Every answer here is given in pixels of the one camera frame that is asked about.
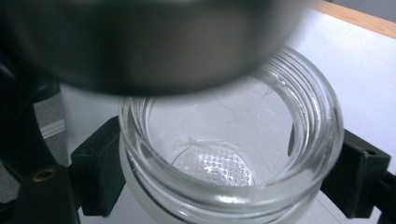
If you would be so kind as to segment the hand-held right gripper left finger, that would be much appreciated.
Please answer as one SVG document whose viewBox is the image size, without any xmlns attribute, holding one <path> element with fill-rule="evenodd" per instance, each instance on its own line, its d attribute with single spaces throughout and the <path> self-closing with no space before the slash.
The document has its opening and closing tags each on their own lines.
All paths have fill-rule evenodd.
<svg viewBox="0 0 396 224">
<path fill-rule="evenodd" d="M 106 121 L 71 154 L 85 216 L 108 217 L 125 185 L 120 166 L 119 117 Z"/>
</svg>

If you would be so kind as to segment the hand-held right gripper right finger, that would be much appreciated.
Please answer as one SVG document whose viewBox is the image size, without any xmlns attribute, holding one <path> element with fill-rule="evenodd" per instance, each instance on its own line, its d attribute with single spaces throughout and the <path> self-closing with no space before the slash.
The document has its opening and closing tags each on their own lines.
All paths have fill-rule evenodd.
<svg viewBox="0 0 396 224">
<path fill-rule="evenodd" d="M 345 130 L 341 154 L 321 191 L 346 218 L 391 219 L 391 156 Z"/>
</svg>

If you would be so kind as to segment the clear glass jar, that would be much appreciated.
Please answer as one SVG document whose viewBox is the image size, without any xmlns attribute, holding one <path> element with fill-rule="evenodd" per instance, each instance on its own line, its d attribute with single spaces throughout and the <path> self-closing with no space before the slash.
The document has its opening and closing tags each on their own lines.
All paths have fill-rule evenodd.
<svg viewBox="0 0 396 224">
<path fill-rule="evenodd" d="M 228 86 L 120 103 L 122 171 L 157 224 L 294 224 L 343 136 L 332 87 L 291 48 Z"/>
</svg>

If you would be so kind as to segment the silver metal jar lid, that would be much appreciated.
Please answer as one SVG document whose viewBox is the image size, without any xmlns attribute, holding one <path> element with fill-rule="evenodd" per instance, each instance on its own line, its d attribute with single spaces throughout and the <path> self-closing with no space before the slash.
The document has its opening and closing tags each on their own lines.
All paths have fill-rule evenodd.
<svg viewBox="0 0 396 224">
<path fill-rule="evenodd" d="M 90 91 L 169 95 L 249 74 L 312 0 L 0 0 L 15 63 Z"/>
</svg>

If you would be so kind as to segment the wooden table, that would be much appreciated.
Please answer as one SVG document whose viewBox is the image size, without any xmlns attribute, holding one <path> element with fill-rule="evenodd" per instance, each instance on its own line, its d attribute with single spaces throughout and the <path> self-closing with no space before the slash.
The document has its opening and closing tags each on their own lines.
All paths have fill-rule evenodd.
<svg viewBox="0 0 396 224">
<path fill-rule="evenodd" d="M 334 3 L 319 0 L 312 9 L 334 17 L 338 20 L 345 21 L 360 28 L 396 39 L 396 22 L 387 21 L 358 10 L 348 7 L 338 6 Z"/>
</svg>

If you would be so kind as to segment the grey metal floor rail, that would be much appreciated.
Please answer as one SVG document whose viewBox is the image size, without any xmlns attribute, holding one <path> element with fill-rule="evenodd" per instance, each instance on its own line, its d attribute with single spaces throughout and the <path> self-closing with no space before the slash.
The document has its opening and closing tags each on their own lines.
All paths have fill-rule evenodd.
<svg viewBox="0 0 396 224">
<path fill-rule="evenodd" d="M 40 132 L 44 139 L 52 137 L 58 133 L 62 133 L 65 131 L 65 123 L 63 119 L 59 119 L 51 124 L 43 126 L 40 128 Z"/>
</svg>

